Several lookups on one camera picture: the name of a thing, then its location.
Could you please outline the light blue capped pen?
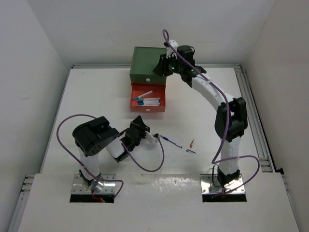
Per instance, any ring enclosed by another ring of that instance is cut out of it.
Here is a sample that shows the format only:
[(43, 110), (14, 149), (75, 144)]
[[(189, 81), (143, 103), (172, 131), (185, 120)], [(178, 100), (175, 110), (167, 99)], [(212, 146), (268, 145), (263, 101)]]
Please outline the light blue capped pen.
[(137, 100), (139, 100), (139, 99), (143, 99), (145, 96), (147, 96), (147, 95), (149, 95), (149, 94), (152, 94), (152, 93), (153, 93), (153, 91), (150, 90), (150, 91), (145, 92), (145, 93), (143, 93), (143, 94), (141, 94), (141, 95), (139, 95), (139, 96), (137, 96), (137, 97), (134, 97), (133, 100), (134, 100), (134, 101), (137, 101)]

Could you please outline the teal capped marker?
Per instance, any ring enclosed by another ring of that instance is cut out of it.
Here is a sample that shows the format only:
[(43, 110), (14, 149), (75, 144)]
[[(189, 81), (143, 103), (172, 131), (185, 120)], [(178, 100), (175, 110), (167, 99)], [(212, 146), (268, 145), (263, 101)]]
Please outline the teal capped marker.
[(159, 106), (160, 103), (159, 102), (140, 102), (140, 103), (138, 103), (138, 106), (151, 106), (151, 105)]

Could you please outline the orange drawer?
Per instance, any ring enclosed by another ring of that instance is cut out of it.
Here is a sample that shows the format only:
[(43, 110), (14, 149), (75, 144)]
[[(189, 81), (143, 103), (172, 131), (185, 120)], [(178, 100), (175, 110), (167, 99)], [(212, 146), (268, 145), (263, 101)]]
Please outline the orange drawer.
[(166, 110), (166, 86), (131, 84), (129, 104), (132, 112), (163, 113)]

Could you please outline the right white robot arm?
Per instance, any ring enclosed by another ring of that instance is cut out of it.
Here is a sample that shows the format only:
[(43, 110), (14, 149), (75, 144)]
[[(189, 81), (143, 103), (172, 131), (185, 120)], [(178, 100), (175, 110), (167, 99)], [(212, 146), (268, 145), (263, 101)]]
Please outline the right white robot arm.
[(224, 187), (240, 175), (239, 145), (248, 127), (246, 101), (226, 93), (210, 79), (205, 69), (195, 65), (193, 47), (170, 43), (164, 43), (164, 46), (166, 51), (160, 55), (153, 72), (165, 77), (179, 74), (216, 111), (214, 128), (221, 143), (212, 163), (219, 166), (217, 180)]

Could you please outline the teal capped white pen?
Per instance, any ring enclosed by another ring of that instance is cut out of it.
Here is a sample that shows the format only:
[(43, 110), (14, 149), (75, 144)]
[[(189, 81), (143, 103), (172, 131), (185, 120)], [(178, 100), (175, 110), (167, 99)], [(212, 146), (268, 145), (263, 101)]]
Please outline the teal capped white pen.
[(138, 99), (139, 102), (145, 102), (145, 101), (160, 101), (161, 98), (158, 97), (158, 98), (143, 98), (143, 99)]

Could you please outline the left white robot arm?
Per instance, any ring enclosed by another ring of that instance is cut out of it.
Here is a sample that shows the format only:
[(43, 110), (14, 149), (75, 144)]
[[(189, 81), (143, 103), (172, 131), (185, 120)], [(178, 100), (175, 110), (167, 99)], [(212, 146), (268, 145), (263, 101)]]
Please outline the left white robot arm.
[(151, 144), (157, 142), (141, 116), (131, 121), (123, 132), (113, 128), (109, 121), (101, 116), (77, 126), (72, 135), (79, 148), (81, 162), (91, 173), (80, 170), (80, 177), (88, 187), (95, 186), (94, 177), (100, 176), (98, 155), (102, 150), (106, 149), (116, 162), (120, 162), (128, 157), (129, 151), (140, 145), (141, 140), (146, 139)]

